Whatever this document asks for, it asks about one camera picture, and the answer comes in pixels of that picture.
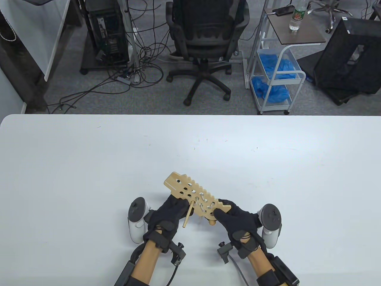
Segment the person's right hand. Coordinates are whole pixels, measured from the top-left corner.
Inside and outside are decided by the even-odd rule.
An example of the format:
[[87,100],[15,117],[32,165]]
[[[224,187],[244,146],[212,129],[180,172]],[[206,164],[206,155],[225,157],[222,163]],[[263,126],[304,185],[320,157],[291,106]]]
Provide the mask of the person's right hand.
[[219,199],[219,202],[231,206],[226,213],[221,209],[216,209],[213,213],[217,221],[227,230],[230,242],[237,249],[239,257],[246,258],[258,247],[267,252],[264,240],[257,233],[258,228],[262,227],[259,215],[243,211],[227,199]]

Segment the person's left hand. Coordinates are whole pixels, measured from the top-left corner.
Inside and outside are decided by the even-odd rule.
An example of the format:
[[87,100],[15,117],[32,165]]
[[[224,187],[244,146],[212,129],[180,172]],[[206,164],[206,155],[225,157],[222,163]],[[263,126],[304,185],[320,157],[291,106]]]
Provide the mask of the person's left hand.
[[170,249],[170,242],[177,233],[179,220],[185,218],[190,204],[186,199],[177,199],[170,195],[166,201],[152,213],[147,225],[147,232],[144,234],[144,242],[149,240],[155,246],[167,253]]

